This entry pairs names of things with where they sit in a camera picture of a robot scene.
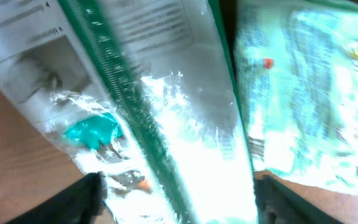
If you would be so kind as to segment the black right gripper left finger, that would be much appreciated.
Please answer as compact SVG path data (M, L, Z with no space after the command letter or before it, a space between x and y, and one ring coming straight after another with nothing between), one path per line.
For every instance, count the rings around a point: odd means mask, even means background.
M90 224L102 207L101 174L90 173L7 224Z

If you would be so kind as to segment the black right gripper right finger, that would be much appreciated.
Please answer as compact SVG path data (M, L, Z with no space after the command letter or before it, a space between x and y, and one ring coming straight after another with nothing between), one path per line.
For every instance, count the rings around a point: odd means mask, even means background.
M261 224L342 224L269 175L254 179Z

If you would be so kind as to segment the green glove package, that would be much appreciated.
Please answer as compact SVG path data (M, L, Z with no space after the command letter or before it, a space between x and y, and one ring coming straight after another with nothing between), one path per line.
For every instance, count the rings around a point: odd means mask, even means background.
M217 1L0 1L0 91L118 223L257 223Z

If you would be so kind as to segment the teal wipes packet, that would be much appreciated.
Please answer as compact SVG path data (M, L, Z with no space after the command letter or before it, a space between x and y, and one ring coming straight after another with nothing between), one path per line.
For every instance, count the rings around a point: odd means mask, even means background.
M237 12L253 168L358 195L358 1L248 0Z

